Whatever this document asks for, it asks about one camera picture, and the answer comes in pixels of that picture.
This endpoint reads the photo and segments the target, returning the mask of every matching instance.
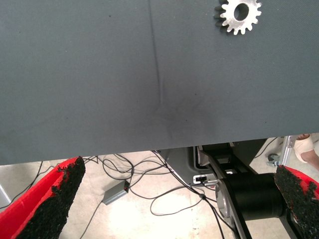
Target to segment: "person's foot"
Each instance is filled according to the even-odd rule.
[[[312,158],[316,157],[316,152],[314,151],[314,145],[310,138],[310,134],[304,133],[300,134],[295,142],[294,147],[297,158],[301,162],[308,162]]]

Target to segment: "metal gear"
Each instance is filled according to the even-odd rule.
[[[257,0],[228,0],[228,4],[223,4],[221,7],[225,10],[224,13],[220,15],[221,18],[225,18],[222,25],[227,26],[227,32],[234,30],[234,35],[237,35],[240,31],[241,34],[245,34],[246,29],[252,30],[252,24],[257,24],[257,16],[261,15],[261,11],[258,8],[261,7],[261,3]],[[242,20],[235,17],[235,10],[239,6],[244,6],[247,10],[245,16]]]

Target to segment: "gray cloth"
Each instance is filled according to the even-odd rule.
[[[319,131],[319,2],[3,0],[0,164]]]

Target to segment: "black cylinder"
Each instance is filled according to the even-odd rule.
[[[284,201],[274,174],[233,174],[227,181],[245,220],[279,217]]]

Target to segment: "red foam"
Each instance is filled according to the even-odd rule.
[[[315,197],[317,199],[319,199],[319,183],[317,181],[315,181],[313,178],[309,177],[308,175],[306,175],[306,174],[304,174],[296,169],[286,167],[286,166],[284,166],[284,167],[288,171],[290,171],[292,174],[294,174],[297,178],[301,179],[300,186],[301,186],[304,193],[306,193],[308,191],[310,182],[315,183],[317,186],[317,189],[315,190]]]
[[[37,208],[49,197],[54,196],[51,187],[60,187],[64,172],[59,172],[58,168],[66,168],[70,164],[74,165],[77,158],[71,158],[60,163],[5,211],[0,213],[0,239],[13,239],[20,234]]]

